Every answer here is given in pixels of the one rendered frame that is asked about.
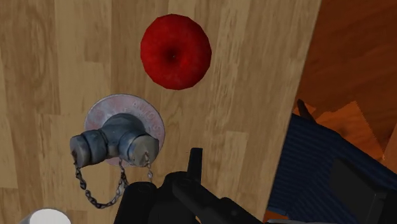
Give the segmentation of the red apple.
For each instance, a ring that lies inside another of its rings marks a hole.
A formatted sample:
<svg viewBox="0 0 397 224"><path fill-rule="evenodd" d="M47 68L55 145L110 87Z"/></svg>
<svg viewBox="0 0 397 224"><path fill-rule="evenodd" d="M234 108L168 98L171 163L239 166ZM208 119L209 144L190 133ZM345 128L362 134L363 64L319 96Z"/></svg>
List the red apple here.
<svg viewBox="0 0 397 224"><path fill-rule="evenodd" d="M209 38L198 23L183 15L156 18L145 30L140 49L145 72L166 89L193 87L211 64Z"/></svg>

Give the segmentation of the white round container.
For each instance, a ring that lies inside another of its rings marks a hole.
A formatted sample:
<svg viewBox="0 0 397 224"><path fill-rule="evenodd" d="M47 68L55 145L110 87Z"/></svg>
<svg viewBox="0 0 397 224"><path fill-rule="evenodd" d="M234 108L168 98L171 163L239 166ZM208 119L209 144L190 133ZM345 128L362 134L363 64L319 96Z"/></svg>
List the white round container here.
<svg viewBox="0 0 397 224"><path fill-rule="evenodd" d="M18 224L71 224L71 220L62 211L43 208L32 212Z"/></svg>

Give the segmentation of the blue ribbed block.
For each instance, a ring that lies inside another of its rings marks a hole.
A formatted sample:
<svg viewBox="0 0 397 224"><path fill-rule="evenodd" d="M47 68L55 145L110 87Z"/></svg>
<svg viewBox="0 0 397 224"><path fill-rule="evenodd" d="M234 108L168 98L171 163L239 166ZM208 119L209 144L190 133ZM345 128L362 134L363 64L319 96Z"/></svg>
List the blue ribbed block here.
<svg viewBox="0 0 397 224"><path fill-rule="evenodd" d="M268 210L293 224L359 224L330 188L335 159L343 159L379 185L397 190L397 174L334 130L318 124L302 100L292 115Z"/></svg>

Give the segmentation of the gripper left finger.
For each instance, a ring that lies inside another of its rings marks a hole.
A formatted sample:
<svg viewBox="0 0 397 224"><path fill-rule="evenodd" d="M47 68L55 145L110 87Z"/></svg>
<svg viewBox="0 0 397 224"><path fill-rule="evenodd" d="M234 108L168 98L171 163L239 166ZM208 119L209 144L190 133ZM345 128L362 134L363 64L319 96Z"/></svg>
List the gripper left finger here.
<svg viewBox="0 0 397 224"><path fill-rule="evenodd" d="M263 224L201 185L202 151L192 148L187 171L169 173L159 188L143 181L130 184L113 224Z"/></svg>

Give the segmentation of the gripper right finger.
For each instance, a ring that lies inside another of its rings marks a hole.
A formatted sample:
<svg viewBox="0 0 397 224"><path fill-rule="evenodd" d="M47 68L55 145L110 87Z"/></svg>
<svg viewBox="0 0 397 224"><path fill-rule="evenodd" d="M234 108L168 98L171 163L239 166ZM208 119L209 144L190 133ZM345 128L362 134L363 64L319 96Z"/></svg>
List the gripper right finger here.
<svg viewBox="0 0 397 224"><path fill-rule="evenodd" d="M359 224L397 224L397 190L372 181L343 159L335 159L330 188Z"/></svg>

